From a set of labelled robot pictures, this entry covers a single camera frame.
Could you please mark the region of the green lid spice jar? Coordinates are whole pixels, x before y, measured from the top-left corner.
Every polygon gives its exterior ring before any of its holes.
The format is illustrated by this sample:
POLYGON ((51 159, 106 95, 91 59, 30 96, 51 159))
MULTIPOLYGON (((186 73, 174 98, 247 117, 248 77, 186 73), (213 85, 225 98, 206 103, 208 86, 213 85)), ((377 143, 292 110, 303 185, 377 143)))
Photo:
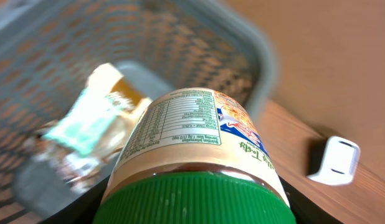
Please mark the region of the green lid spice jar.
POLYGON ((208 88, 147 107, 120 153, 94 223, 295 223, 246 110, 208 88))

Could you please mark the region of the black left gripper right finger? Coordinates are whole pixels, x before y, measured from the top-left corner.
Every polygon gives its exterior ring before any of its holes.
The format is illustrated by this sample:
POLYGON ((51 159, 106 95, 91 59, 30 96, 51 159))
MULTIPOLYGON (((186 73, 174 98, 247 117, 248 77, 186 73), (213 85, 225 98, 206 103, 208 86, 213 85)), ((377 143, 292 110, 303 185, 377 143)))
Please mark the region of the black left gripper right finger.
POLYGON ((331 216, 309 198, 304 196, 286 180, 280 178, 280 181, 298 224, 342 224, 335 217, 331 216))

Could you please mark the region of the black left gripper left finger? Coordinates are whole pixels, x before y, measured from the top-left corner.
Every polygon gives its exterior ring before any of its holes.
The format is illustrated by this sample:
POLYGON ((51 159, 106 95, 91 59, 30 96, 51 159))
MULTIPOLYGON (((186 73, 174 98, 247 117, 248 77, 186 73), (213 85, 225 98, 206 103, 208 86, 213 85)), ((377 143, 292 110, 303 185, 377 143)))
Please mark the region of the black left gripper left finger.
POLYGON ((40 224, 91 224, 100 206, 109 176, 55 215, 40 224))

